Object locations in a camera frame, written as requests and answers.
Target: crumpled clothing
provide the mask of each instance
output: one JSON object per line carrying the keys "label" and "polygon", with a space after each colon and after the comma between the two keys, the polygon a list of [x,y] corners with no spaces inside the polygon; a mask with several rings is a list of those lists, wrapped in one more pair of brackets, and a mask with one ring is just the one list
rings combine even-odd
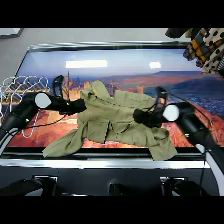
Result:
{"label": "crumpled clothing", "polygon": [[224,28],[202,28],[188,45],[183,56],[191,61],[197,58],[196,66],[203,73],[216,73],[224,51]]}
{"label": "crumpled clothing", "polygon": [[110,97],[100,81],[91,83],[80,96],[87,109],[78,115],[78,130],[49,144],[43,151],[44,157],[73,154],[82,147],[85,138],[99,143],[118,141],[148,147],[154,160],[167,160],[177,154],[166,129],[148,128],[134,121],[134,110],[148,109],[155,103],[154,98],[121,90]]}

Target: white circular joint cap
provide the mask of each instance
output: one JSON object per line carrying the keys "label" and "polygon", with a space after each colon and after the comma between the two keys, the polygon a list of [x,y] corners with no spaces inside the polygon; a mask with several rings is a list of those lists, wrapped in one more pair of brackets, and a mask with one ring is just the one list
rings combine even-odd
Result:
{"label": "white circular joint cap", "polygon": [[168,121],[175,121],[179,117],[179,108],[176,105],[168,105],[164,112],[163,116],[168,120]]}
{"label": "white circular joint cap", "polygon": [[39,108],[46,108],[51,104],[51,100],[45,93],[38,93],[35,96],[35,103]]}

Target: white net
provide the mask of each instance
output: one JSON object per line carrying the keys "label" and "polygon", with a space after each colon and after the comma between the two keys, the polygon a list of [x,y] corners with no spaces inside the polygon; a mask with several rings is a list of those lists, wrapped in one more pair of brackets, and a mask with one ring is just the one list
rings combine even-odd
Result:
{"label": "white net", "polygon": [[[14,105],[18,105],[23,96],[28,92],[50,92],[48,79],[46,77],[37,76],[17,76],[5,79],[0,85],[0,122],[4,119],[8,112],[11,112]],[[33,134],[33,129],[29,136],[22,134],[25,138],[29,138]]]}

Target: plaid cloth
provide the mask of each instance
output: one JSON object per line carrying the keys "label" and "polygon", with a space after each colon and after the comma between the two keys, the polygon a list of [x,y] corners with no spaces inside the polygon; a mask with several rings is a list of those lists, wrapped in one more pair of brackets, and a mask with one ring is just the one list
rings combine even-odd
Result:
{"label": "plaid cloth", "polygon": [[188,61],[197,58],[196,66],[202,68],[202,72],[215,73],[223,51],[224,28],[202,28],[183,56]]}

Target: khaki garment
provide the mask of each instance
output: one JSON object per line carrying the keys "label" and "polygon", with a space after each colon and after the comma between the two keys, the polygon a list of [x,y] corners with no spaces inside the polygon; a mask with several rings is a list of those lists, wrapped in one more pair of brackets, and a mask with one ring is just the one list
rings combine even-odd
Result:
{"label": "khaki garment", "polygon": [[152,106],[154,98],[121,90],[116,90],[114,97],[110,97],[100,81],[91,83],[80,96],[87,109],[78,115],[78,130],[49,144],[43,151],[44,157],[75,153],[85,138],[100,143],[110,140],[148,147],[154,160],[167,160],[176,155],[166,129],[148,128],[134,121],[134,110]]}

